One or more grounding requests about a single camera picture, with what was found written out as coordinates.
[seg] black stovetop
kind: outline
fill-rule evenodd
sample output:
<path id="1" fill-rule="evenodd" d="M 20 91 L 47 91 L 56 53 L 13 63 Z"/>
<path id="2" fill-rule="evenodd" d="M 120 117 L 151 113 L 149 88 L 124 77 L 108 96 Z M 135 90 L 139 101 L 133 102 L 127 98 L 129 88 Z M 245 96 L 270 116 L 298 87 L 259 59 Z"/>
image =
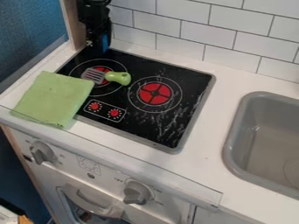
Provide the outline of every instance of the black stovetop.
<path id="1" fill-rule="evenodd" d="M 94 86 L 77 119 L 171 154 L 182 150 L 212 86 L 210 74 L 113 50 L 102 55 L 93 48 L 82 50 L 58 73 L 80 78 L 89 67 L 129 72 L 132 82 Z"/>

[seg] tile backsplash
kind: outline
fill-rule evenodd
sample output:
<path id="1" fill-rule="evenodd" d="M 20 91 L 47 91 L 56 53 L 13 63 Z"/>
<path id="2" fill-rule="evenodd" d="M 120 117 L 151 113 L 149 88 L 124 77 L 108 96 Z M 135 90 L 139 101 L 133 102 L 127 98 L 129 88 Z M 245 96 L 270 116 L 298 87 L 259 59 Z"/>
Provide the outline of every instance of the tile backsplash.
<path id="1" fill-rule="evenodd" d="M 114 37 L 299 82 L 298 0 L 113 0 Z"/>

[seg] red control knob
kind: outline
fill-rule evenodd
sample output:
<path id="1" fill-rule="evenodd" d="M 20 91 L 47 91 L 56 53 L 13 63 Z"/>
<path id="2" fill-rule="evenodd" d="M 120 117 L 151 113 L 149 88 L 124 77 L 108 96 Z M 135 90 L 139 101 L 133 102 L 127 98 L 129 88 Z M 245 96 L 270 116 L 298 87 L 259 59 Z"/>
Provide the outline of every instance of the red control knob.
<path id="1" fill-rule="evenodd" d="M 100 105 L 96 102 L 90 104 L 90 109 L 96 110 L 100 107 Z"/>
<path id="2" fill-rule="evenodd" d="M 120 112 L 116 108 L 112 109 L 110 112 L 111 116 L 118 116 L 119 114 L 120 114 Z"/>

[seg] green dish towel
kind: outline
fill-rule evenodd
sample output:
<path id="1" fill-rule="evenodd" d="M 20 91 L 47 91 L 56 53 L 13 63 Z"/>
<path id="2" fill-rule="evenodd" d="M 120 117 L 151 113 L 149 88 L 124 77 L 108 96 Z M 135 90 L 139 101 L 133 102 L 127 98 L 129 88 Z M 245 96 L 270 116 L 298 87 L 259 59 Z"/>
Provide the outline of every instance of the green dish towel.
<path id="1" fill-rule="evenodd" d="M 93 87 L 91 80 L 42 72 L 10 114 L 28 121 L 65 128 Z"/>

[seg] gray sink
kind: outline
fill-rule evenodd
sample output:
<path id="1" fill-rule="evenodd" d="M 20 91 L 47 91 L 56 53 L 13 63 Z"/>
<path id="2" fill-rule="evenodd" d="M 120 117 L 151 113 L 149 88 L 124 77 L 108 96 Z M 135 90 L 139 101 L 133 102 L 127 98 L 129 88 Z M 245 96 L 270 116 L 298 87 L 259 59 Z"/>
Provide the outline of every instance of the gray sink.
<path id="1" fill-rule="evenodd" d="M 246 95 L 223 160 L 237 177 L 299 200 L 299 101 L 266 92 Z"/>

